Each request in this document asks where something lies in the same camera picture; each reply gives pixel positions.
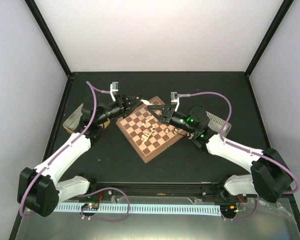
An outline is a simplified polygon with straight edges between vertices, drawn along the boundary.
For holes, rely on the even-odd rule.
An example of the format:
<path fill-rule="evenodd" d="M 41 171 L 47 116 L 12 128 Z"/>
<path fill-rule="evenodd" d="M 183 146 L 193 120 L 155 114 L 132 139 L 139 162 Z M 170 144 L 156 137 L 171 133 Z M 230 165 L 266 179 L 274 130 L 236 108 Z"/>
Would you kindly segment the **light wooden rook piece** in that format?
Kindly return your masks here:
<path fill-rule="evenodd" d="M 142 99 L 141 102 L 147 106 L 152 105 L 148 100 Z"/>

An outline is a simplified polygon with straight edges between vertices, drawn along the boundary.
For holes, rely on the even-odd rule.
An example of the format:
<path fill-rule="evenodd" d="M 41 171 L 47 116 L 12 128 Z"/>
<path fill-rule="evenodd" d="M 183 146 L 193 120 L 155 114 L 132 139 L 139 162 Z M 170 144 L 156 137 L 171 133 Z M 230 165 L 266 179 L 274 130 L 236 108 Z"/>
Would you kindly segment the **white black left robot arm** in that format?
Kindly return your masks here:
<path fill-rule="evenodd" d="M 42 217 L 49 216 L 59 203 L 76 196 L 93 199 L 98 192 L 88 177 L 77 175 L 61 181 L 66 170 L 99 139 L 111 120 L 126 118 L 141 103 L 140 94 L 117 94 L 109 104 L 98 104 L 96 95 L 88 97 L 72 114 L 75 122 L 69 139 L 48 159 L 19 175 L 17 202 L 19 213 L 29 209 Z"/>

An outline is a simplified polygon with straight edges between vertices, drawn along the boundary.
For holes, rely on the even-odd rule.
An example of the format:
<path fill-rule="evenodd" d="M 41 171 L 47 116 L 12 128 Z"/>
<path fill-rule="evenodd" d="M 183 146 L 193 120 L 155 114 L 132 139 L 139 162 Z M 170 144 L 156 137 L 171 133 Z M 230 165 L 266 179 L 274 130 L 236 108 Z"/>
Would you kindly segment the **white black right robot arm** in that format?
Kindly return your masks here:
<path fill-rule="evenodd" d="M 191 135 L 194 144 L 205 152 L 224 158 L 248 171 L 232 175 L 218 187 L 218 198 L 224 202 L 237 195 L 258 195 L 275 203 L 292 183 L 281 155 L 273 148 L 248 148 L 226 138 L 209 127 L 210 118 L 202 106 L 185 115 L 169 105 L 149 105 L 147 110 L 162 124 L 171 125 Z"/>

